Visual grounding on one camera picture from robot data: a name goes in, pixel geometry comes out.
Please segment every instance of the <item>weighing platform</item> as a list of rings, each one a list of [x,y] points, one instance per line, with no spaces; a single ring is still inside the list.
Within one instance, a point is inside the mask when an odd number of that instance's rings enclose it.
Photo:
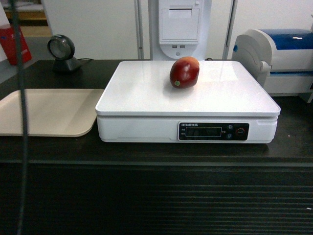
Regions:
[[[280,107],[235,61],[200,61],[195,86],[170,84],[174,61],[124,61],[97,105],[106,142],[269,143]]]

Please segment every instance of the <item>black cable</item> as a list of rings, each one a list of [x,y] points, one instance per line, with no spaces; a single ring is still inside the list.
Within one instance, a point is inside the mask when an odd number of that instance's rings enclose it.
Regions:
[[[24,88],[24,70],[22,65],[22,45],[21,36],[19,32],[19,16],[15,8],[15,0],[10,0],[13,28],[15,35],[17,68],[18,68],[18,83],[21,92],[21,107],[22,107],[22,125],[23,125],[23,158],[22,158],[22,185],[21,185],[21,202],[20,213],[17,227],[17,235],[22,234],[24,222],[24,207],[26,198],[26,185],[27,185],[27,167],[28,167],[28,125],[27,125],[27,105]]]

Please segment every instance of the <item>white machine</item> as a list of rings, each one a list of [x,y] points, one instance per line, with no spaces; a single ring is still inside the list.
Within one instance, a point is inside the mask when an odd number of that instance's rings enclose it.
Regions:
[[[148,0],[152,60],[205,59],[212,0]]]
[[[170,84],[174,61],[124,61],[96,105],[107,142],[268,143],[280,107],[235,61],[200,61],[195,86]]]
[[[301,29],[248,30],[237,37],[239,61],[271,95],[313,98],[313,32]]]
[[[235,61],[205,61],[211,0],[149,0],[152,61],[119,64],[96,105],[107,142],[268,143],[280,107]],[[175,59],[200,61],[195,86],[174,88]]]

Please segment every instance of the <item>receipt printer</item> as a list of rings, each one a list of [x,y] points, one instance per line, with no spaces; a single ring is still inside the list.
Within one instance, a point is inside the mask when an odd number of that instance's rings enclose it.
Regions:
[[[313,33],[302,29],[250,29],[236,39],[240,62],[271,96],[313,98]]]

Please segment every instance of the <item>black cabinet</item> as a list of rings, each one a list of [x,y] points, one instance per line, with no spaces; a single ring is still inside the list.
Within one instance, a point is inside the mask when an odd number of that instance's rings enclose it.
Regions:
[[[0,233],[13,234],[20,165],[0,170]],[[313,170],[29,166],[25,234],[312,234]]]

